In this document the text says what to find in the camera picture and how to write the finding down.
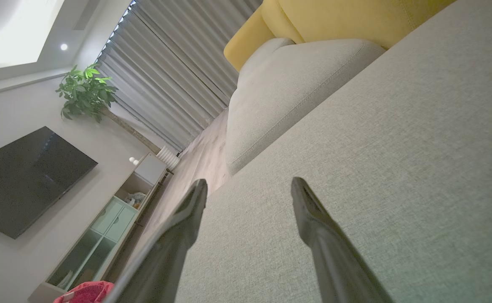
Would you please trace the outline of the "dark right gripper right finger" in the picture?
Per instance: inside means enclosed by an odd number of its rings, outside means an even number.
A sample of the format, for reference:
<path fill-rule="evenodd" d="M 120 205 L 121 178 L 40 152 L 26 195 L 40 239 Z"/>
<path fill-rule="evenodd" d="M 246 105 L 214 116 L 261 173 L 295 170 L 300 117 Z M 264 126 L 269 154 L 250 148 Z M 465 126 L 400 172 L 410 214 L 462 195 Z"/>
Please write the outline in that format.
<path fill-rule="evenodd" d="M 310 248 L 324 303 L 391 303 L 392 298 L 308 183 L 294 177 L 293 209 L 299 236 Z"/>

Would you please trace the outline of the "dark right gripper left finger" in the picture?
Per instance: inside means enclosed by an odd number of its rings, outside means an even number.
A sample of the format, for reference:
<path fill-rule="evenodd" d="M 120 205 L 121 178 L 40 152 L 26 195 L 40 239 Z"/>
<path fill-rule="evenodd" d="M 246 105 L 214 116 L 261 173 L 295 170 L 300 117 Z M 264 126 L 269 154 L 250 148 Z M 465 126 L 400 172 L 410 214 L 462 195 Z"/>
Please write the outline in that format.
<path fill-rule="evenodd" d="M 119 277 L 106 303 L 173 303 L 187 251 L 194 245 L 206 206 L 208 185 L 194 181 L 166 219 Z"/>

